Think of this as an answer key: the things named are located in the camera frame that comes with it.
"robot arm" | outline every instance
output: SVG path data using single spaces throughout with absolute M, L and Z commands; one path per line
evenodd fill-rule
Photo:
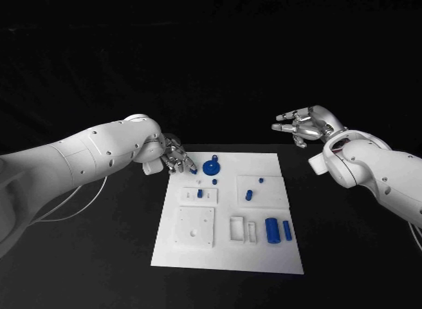
M 294 119 L 293 125 L 274 124 L 273 129 L 291 132 L 298 147 L 307 147 L 304 138 L 320 138 L 326 143 L 324 151 L 310 159 L 316 173 L 330 172 L 346 188 L 369 188 L 378 202 L 422 228 L 422 159 L 393 151 L 369 133 L 349 130 L 321 106 L 277 118 L 287 119 Z
M 139 114 L 101 124 L 64 140 L 0 156 L 0 258 L 8 253 L 44 205 L 81 185 L 105 178 L 131 162 L 146 174 L 198 167 L 179 139 Z

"blue object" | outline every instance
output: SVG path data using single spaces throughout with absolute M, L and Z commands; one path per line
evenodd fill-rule
M 287 240 L 293 240 L 291 228 L 290 228 L 290 222 L 288 221 L 283 222 L 283 227 L 285 228 Z
M 247 193 L 247 200 L 248 200 L 248 201 L 252 200 L 252 190 L 248 190 L 248 193 Z
M 221 164 L 218 163 L 218 156 L 212 156 L 212 160 L 203 164 L 203 172 L 206 175 L 213 176 L 221 172 Z
M 278 231 L 278 220 L 275 218 L 268 218 L 267 223 L 267 234 L 268 234 L 268 243 L 280 243 L 280 231 Z

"silver robotic hand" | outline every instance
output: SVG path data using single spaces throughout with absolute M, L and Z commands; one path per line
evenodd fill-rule
M 347 130 L 333 113 L 319 105 L 278 115 L 277 120 L 293 120 L 293 124 L 273 124 L 273 130 L 293 133 L 294 142 L 301 148 L 307 148 L 306 139 L 320 139 L 326 143 Z
M 185 151 L 179 137 L 170 133 L 166 133 L 165 139 L 166 152 L 162 156 L 162 160 L 169 167 L 169 173 L 176 174 L 177 171 L 180 173 L 185 172 L 185 166 L 188 166 L 190 172 L 196 174 L 198 167 L 190 157 L 188 156 L 188 152 Z

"black table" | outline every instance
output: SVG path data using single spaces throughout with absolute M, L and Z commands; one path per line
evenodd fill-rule
M 131 164 L 77 217 L 33 225 L 0 261 L 0 308 L 345 308 L 422 302 L 422 255 L 406 222 L 365 187 L 317 176 L 321 145 L 189 145 L 278 153 L 306 275 L 152 267 L 167 171 Z M 101 181 L 82 188 L 82 207 Z

